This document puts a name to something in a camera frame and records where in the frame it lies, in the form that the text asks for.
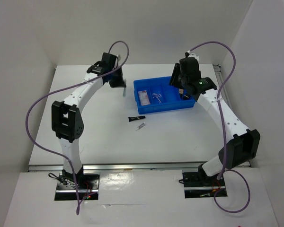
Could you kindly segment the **clear silver tweezers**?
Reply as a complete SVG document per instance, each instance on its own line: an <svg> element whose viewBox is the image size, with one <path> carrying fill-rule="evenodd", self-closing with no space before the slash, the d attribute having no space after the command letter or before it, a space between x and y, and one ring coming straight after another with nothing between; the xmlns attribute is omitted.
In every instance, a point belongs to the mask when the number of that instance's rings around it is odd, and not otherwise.
<svg viewBox="0 0 284 227"><path fill-rule="evenodd" d="M136 128L136 131L140 130L141 128L143 128L144 126L146 125L146 123L142 123L141 125L139 125L137 128Z"/></svg>

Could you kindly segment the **purple eyelash curler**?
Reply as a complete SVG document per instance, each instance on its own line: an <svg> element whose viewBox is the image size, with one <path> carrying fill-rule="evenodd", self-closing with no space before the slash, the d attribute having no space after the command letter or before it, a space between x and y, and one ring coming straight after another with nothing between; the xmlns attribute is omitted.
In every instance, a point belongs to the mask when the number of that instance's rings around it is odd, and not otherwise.
<svg viewBox="0 0 284 227"><path fill-rule="evenodd" d="M152 98L153 99L157 99L158 103L161 104L162 101L161 101L161 98L162 98L162 95L160 93L153 93L152 94Z"/></svg>

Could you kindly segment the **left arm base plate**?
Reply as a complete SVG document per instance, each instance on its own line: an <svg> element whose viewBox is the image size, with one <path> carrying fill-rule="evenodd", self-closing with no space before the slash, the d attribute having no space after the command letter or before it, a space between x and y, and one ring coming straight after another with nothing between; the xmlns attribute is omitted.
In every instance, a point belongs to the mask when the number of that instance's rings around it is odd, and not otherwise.
<svg viewBox="0 0 284 227"><path fill-rule="evenodd" d="M56 176L54 178L57 179L54 200L75 201L77 199L75 183L68 179L63 179L61 174L58 178ZM99 174L84 175L82 182L78 186L79 199L82 200L86 196L85 200L87 201L98 200L99 180Z"/></svg>

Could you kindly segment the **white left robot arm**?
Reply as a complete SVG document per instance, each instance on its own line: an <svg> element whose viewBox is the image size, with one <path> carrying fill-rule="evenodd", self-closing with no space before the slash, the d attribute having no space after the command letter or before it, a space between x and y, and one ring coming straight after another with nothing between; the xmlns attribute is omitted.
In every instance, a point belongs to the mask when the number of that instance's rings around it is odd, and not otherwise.
<svg viewBox="0 0 284 227"><path fill-rule="evenodd" d="M62 176L74 189L84 183L83 164L80 160L79 138L84 131L82 111L92 96L109 83L111 88L126 88L123 72L119 66L119 55L103 53L102 59L91 65L78 86L63 101L55 101L51 107L52 130L62 148L62 154L69 158L63 163Z"/></svg>

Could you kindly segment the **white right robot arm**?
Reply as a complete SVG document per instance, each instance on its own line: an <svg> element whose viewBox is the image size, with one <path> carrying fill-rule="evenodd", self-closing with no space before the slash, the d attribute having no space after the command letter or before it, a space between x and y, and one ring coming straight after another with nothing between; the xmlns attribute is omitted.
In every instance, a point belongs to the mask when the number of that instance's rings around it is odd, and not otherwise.
<svg viewBox="0 0 284 227"><path fill-rule="evenodd" d="M192 51L185 52L183 59L175 64L170 85L182 89L193 98L222 132L223 148L217 156L201 164L197 173L183 179L183 183L208 185L214 178L220 179L222 171L233 169L255 158L260 141L258 130L246 126L226 104L216 84L203 78L199 69L199 57Z"/></svg>

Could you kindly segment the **clear false eyelash box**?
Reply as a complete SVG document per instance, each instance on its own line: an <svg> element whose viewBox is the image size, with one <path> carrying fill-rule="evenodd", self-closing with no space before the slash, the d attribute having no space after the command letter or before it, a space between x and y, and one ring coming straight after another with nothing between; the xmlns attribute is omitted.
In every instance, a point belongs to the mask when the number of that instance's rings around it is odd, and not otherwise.
<svg viewBox="0 0 284 227"><path fill-rule="evenodd" d="M138 91L138 97L141 106L146 106L151 104L147 90Z"/></svg>

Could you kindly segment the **black mascara tube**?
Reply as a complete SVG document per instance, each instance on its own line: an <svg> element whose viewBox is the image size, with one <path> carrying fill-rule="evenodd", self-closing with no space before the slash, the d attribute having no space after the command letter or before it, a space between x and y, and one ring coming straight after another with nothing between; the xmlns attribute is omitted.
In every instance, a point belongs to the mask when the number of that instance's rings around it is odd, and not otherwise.
<svg viewBox="0 0 284 227"><path fill-rule="evenodd" d="M129 122L137 121L137 120L142 120L145 119L146 116L136 116L136 117L128 117Z"/></svg>

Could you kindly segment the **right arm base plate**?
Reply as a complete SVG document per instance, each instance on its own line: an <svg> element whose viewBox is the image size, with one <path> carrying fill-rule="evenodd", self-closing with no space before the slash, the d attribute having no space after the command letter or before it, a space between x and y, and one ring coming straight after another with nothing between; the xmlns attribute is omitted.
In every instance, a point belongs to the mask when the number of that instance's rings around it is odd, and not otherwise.
<svg viewBox="0 0 284 227"><path fill-rule="evenodd" d="M178 181L184 187L184 195L186 199L191 198L210 198L227 197L225 181L217 180L216 176L200 177L197 172L183 172L182 179Z"/></svg>

